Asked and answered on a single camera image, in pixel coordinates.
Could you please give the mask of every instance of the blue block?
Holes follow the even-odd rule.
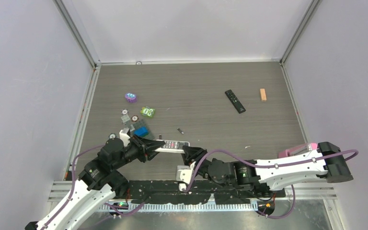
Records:
[[[135,130],[135,135],[138,135],[139,137],[145,137],[149,132],[147,131],[146,127],[142,127]]]

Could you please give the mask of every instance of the black remote control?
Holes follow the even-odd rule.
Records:
[[[232,105],[235,107],[235,109],[238,111],[238,113],[241,114],[241,113],[246,111],[245,107],[238,100],[238,98],[235,96],[235,94],[232,92],[232,90],[225,91],[225,94],[229,98],[230,102],[232,102]]]

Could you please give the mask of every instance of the robotic arm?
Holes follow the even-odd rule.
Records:
[[[200,159],[207,154],[206,149],[186,145],[173,145],[164,148],[163,140],[148,140],[136,135],[131,136],[128,128],[121,130],[120,138],[110,138],[98,152],[98,156],[87,163],[75,181],[74,190],[40,221],[30,222],[25,230],[76,230],[102,204],[114,197],[126,196],[129,181],[117,169],[138,159],[141,162],[152,160],[159,152],[181,153],[184,165],[177,166],[176,180],[179,190],[184,191],[190,184],[195,166],[196,172],[222,187],[240,191],[252,191],[264,196],[271,191],[307,180],[326,178],[329,183],[352,180],[349,168],[343,156],[325,160],[317,157],[340,152],[329,143],[318,144],[317,149],[307,148],[299,155],[273,160],[249,160],[255,165],[281,165],[311,159],[311,162],[285,167],[254,168],[242,162],[223,162]]]

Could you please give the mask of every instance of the purple toy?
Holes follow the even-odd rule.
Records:
[[[130,102],[130,103],[135,103],[135,102],[138,101],[138,98],[136,97],[136,94],[130,93],[130,92],[125,94],[125,99],[127,100],[127,102]]]

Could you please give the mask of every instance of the green toy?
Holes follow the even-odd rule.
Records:
[[[150,117],[152,118],[154,116],[154,113],[156,112],[156,109],[152,109],[152,108],[149,108],[149,107],[142,107],[142,110],[140,111],[140,113],[143,115],[143,116],[147,116],[147,117]]]

